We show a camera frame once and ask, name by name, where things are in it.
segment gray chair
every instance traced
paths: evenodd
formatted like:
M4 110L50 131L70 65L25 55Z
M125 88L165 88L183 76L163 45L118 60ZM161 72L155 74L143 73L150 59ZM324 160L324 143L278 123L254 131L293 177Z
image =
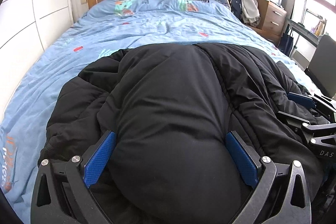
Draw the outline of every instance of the gray chair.
M336 94L336 42L323 35L316 51L304 71L321 90L323 95L333 98Z

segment black puffer jacket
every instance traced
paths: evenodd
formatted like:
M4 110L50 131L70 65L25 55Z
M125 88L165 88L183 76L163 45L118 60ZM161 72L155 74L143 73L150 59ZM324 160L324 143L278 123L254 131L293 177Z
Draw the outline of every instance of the black puffer jacket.
M117 145L91 190L116 223L228 223L250 189L224 146L235 130L260 156L304 168L310 196L322 168L278 111L326 123L287 99L300 93L252 47L155 44L88 65L62 88L42 159L69 160L106 130Z

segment light switch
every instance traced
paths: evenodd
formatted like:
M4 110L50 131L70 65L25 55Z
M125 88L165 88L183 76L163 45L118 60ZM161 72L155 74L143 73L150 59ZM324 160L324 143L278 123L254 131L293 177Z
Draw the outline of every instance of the light switch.
M87 0L81 0L81 4L87 3Z

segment silver bolt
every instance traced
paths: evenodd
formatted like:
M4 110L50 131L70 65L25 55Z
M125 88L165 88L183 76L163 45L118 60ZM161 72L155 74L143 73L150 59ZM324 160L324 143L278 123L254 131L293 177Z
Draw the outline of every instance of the silver bolt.
M49 163L49 160L45 159L41 162L42 166L46 166Z
M294 164L296 167L301 167L301 162L299 162L298 160L293 161L293 164Z
M81 160L80 156L73 156L71 159L72 162L79 162L80 160Z
M268 163L271 162L271 158L270 158L270 157L267 157L267 156L263 156L263 157L261 158L261 160L262 160L264 163L266 163L266 164L268 164Z

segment blue gripper pad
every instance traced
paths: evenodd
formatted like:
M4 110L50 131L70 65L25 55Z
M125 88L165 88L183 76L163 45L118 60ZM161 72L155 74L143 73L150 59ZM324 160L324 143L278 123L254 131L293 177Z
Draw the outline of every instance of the blue gripper pad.
M116 139L117 135L111 131L85 165L83 180L86 187L89 188L98 181L116 146Z
M259 181L257 167L231 132L225 137L225 146L245 184L250 185L254 189Z
M315 108L316 105L313 101L312 98L300 95L300 94L295 94L293 92L290 92L287 94L288 100L294 101L295 103L304 106L307 109Z

